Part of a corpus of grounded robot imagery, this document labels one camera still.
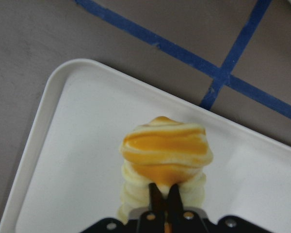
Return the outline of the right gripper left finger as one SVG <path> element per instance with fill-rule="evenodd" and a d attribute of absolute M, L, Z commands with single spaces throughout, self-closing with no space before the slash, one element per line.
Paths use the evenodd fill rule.
<path fill-rule="evenodd" d="M 166 213 L 166 201 L 155 183 L 150 183 L 149 188 L 149 211 L 156 214 Z"/>

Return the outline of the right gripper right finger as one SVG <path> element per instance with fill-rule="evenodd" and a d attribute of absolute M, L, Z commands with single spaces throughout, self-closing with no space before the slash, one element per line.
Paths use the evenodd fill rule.
<path fill-rule="evenodd" d="M 179 215 L 183 212 L 183 203 L 179 192 L 179 186 L 174 184 L 171 186 L 167 196 L 167 212 L 169 215 Z"/>

